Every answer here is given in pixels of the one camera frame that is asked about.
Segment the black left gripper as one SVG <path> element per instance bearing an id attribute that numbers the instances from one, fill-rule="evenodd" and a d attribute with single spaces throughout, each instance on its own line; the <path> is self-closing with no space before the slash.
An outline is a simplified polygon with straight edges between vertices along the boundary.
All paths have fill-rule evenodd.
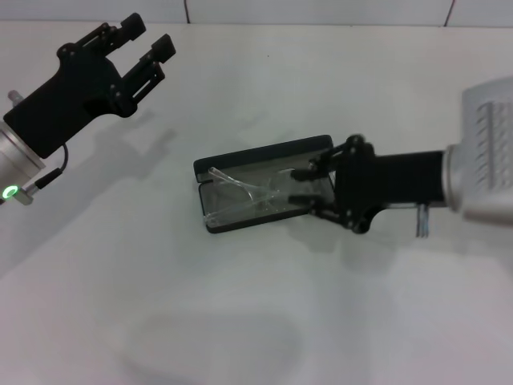
<path id="1" fill-rule="evenodd" d="M 64 45 L 58 51 L 57 72 L 7 112 L 5 123 L 46 159 L 97 117 L 131 116 L 165 79 L 161 64 L 176 53 L 172 39 L 168 34 L 161 36 L 123 77 L 106 55 L 145 31 L 141 16 L 133 13 L 120 27 L 104 22 L 77 46 Z"/>

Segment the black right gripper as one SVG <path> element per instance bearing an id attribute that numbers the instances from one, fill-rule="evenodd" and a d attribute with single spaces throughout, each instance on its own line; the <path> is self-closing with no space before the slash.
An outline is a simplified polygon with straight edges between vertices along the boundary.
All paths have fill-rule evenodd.
<path id="1" fill-rule="evenodd" d="M 318 195 L 292 195 L 288 202 L 320 219 L 356 234 L 370 230 L 372 220 L 394 205 L 446 205 L 442 189 L 444 152 L 414 152 L 379 156 L 362 136 L 351 136 L 295 168 L 297 181 L 318 180 L 335 173 L 335 203 Z"/>

